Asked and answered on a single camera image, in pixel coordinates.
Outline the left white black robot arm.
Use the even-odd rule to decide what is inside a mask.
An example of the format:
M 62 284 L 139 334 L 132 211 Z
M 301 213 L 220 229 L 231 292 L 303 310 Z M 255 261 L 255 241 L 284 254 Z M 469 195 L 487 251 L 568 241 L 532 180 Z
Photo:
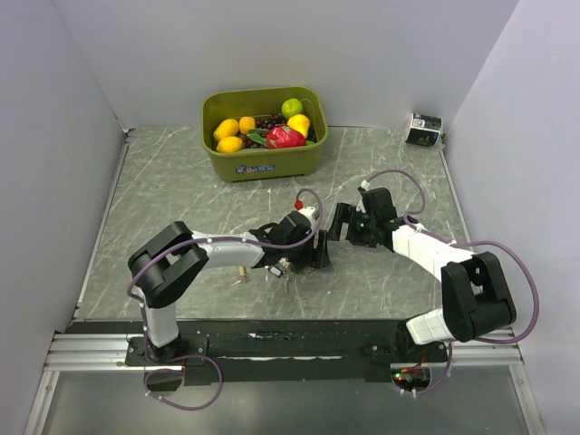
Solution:
M 145 358 L 160 364 L 177 358 L 176 303 L 201 271 L 309 266 L 316 254 L 326 254 L 321 222 L 320 209 L 305 207 L 239 235 L 192 231 L 182 221 L 165 227 L 128 261 L 132 280 L 127 295 L 140 307 Z

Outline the black key tag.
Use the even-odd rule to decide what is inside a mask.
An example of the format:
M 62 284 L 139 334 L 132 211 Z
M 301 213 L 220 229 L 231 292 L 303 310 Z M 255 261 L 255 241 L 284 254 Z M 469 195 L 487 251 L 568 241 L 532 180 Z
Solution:
M 276 277 L 280 277 L 283 274 L 282 270 L 275 266 L 271 266 L 269 272 Z

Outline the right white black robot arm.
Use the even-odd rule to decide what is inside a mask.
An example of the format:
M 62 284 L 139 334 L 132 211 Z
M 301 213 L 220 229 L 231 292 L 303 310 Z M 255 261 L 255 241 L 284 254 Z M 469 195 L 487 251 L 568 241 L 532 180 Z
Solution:
M 497 256 L 475 254 L 429 236 L 420 223 L 400 216 L 386 188 L 360 188 L 361 199 L 336 205 L 328 238 L 338 241 L 343 227 L 354 246 L 382 246 L 410 259 L 440 282 L 441 307 L 402 322 L 396 351 L 416 361 L 429 343 L 462 343 L 512 324 L 517 310 Z

